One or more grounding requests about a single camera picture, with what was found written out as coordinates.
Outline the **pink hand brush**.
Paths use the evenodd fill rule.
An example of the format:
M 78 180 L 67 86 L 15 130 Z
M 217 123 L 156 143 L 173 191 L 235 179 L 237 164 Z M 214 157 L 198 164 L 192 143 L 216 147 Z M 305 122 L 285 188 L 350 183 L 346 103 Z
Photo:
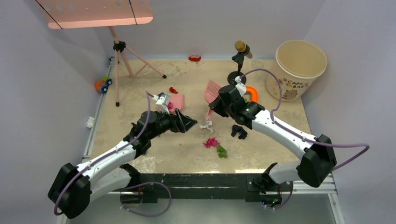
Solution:
M 217 84 L 216 82 L 212 81 L 211 79 L 208 81 L 207 86 L 204 91 L 204 99 L 206 100 L 206 102 L 208 104 L 210 104 L 217 98 L 217 96 L 219 95 L 218 91 L 220 88 L 221 88 L 221 86 L 219 84 Z M 207 115 L 205 117 L 205 120 L 207 122 L 212 120 L 212 114 L 213 114 L 213 110 L 211 108 L 209 108 Z

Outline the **pink plastic dustpan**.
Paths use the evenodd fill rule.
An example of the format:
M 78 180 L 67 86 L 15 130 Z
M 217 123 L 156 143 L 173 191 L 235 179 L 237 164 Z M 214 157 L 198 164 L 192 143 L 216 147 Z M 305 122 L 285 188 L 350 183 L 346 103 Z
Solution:
M 169 109 L 169 111 L 172 114 L 176 114 L 175 109 L 182 111 L 184 106 L 184 94 L 171 95 L 170 102 L 172 103 L 172 107 Z

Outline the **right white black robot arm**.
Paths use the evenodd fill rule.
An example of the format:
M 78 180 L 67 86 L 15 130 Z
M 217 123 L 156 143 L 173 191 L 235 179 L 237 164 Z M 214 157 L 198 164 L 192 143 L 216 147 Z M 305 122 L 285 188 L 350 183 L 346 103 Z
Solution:
M 273 190 L 287 181 L 303 181 L 317 188 L 337 164 L 327 136 L 315 137 L 271 118 L 270 111 L 262 105 L 245 102 L 233 85 L 220 88 L 219 95 L 209 107 L 222 117 L 231 117 L 237 124 L 270 137 L 297 157 L 296 161 L 273 163 L 264 171 L 262 183 L 266 189 Z

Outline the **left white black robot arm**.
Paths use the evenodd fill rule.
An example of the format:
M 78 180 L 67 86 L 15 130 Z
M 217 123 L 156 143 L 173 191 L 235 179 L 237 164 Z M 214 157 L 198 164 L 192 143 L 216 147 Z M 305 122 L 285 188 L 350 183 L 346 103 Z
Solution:
M 139 186 L 139 172 L 128 165 L 151 147 L 151 140 L 166 131 L 185 133 L 197 121 L 175 113 L 143 112 L 130 132 L 113 148 L 78 165 L 64 164 L 48 192 L 54 214 L 69 219 L 79 216 L 94 199 L 116 189 L 133 191 Z

